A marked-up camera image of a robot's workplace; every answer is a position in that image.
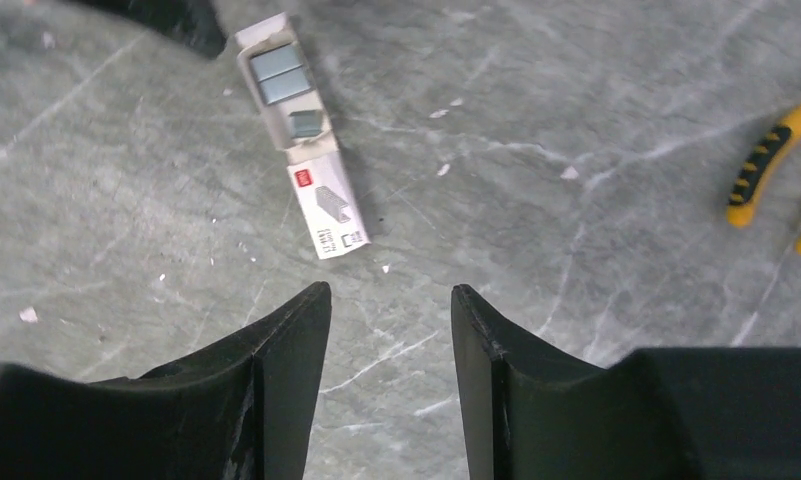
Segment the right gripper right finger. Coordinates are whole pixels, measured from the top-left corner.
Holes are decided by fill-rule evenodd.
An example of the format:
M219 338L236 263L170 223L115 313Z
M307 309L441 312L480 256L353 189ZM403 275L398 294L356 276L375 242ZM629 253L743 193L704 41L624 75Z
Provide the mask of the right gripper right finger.
M571 356L468 285L451 330L474 479L801 479L801 348Z

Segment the white staple box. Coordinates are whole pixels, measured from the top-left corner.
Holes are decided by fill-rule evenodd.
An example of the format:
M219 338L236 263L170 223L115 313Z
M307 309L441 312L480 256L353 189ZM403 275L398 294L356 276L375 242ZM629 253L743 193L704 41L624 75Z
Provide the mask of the white staple box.
M237 64L287 172L320 259L370 243L323 99L289 16L234 34Z

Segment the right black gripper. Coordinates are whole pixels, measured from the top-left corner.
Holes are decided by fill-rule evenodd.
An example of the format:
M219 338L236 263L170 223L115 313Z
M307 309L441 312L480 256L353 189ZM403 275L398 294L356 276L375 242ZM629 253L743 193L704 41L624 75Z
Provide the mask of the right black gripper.
M211 0L78 0L72 4L148 28L209 60L221 55L227 45Z

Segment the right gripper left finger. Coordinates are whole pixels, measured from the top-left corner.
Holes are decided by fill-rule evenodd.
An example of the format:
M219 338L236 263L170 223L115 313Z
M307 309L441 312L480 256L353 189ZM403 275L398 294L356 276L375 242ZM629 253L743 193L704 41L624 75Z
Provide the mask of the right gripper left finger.
M299 479L331 322L316 282L138 378L0 363L0 479Z

